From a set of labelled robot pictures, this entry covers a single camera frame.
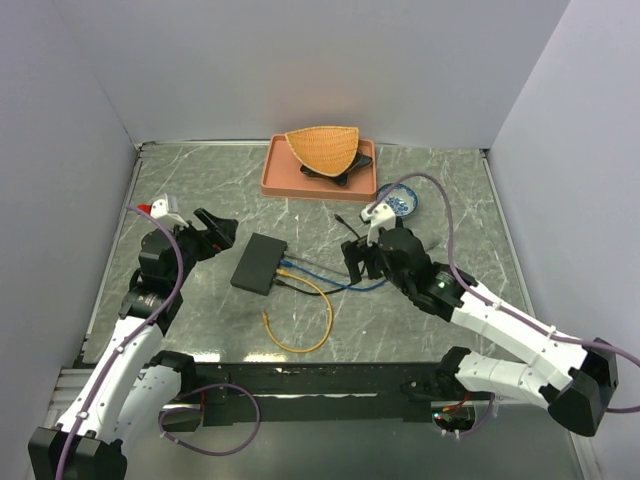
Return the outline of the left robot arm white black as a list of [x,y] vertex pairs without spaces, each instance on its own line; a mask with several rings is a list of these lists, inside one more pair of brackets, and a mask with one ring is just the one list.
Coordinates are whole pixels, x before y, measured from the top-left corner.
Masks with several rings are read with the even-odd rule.
[[124,478],[136,435],[166,403],[197,392],[193,357],[163,351],[160,343],[182,305],[183,282],[197,263],[233,247],[239,223],[198,208],[198,230],[161,202],[134,211],[156,228],[141,241],[139,266],[89,379],[54,426],[31,436],[37,479]]

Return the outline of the black network switch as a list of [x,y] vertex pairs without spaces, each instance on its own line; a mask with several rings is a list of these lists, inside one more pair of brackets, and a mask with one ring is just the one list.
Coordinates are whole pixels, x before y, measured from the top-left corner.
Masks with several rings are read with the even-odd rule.
[[233,287],[267,296],[287,250],[287,242],[253,233],[231,277]]

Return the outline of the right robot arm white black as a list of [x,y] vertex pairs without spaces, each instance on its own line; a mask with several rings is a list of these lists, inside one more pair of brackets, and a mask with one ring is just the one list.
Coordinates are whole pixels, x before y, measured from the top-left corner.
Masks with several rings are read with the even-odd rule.
[[567,430],[596,434],[618,384],[617,362],[607,343],[578,344],[513,308],[465,272],[432,260],[404,227],[341,245],[354,282],[385,278],[419,310],[466,328],[505,349],[513,360],[453,347],[428,380],[434,398],[486,392],[545,409]]

